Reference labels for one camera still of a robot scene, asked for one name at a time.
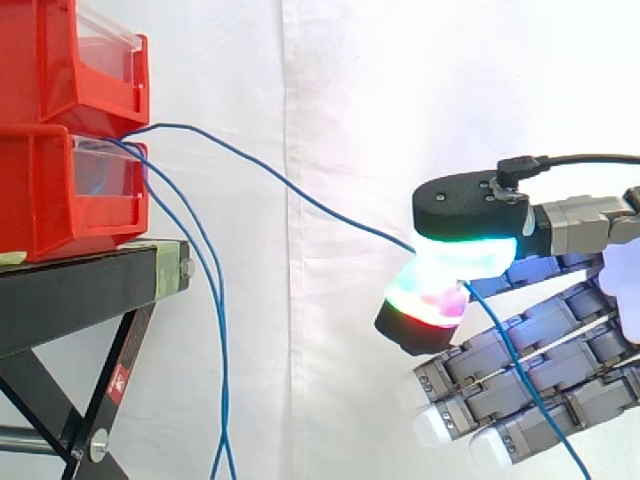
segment black mount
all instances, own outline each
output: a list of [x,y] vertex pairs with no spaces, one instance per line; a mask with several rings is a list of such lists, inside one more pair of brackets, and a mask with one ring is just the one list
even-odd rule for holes
[[522,236],[528,198],[496,198],[490,186],[496,175],[495,170],[461,173],[418,187],[413,194],[415,230],[443,242]]
[[[189,261],[188,244],[176,243],[180,262]],[[33,427],[0,426],[0,451],[57,456],[66,464],[63,480],[129,478],[99,440],[111,432],[163,280],[156,247],[140,245],[0,267],[0,390]],[[188,274],[181,275],[178,291],[188,285]],[[118,316],[120,327],[82,415],[33,348]]]

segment metal rod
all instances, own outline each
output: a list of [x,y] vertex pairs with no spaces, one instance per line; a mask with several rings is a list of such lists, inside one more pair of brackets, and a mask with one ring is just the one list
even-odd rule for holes
[[21,427],[0,426],[0,451],[57,456],[38,432]]

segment red storage bin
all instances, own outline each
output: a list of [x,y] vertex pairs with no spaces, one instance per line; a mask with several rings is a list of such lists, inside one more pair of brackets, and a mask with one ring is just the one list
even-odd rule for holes
[[0,0],[0,124],[120,137],[149,123],[148,47],[76,0]]
[[0,262],[106,252],[146,232],[142,163],[62,126],[0,127]]

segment metal stand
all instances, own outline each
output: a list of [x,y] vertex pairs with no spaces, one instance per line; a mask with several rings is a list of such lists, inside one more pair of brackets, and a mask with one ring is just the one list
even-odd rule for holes
[[[54,455],[63,480],[126,480],[108,452],[155,302],[188,287],[184,242],[137,242],[108,255],[0,268],[0,390],[33,429],[0,426],[0,451]],[[123,315],[84,415],[33,353]]]

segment warning label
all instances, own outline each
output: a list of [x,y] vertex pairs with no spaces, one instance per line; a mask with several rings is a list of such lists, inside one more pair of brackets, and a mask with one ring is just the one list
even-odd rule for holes
[[129,375],[129,370],[118,364],[111,376],[111,381],[107,387],[107,395],[111,397],[111,400],[113,400],[113,403],[117,406],[120,406],[122,397],[124,397],[124,392],[127,389],[127,384],[129,383]]

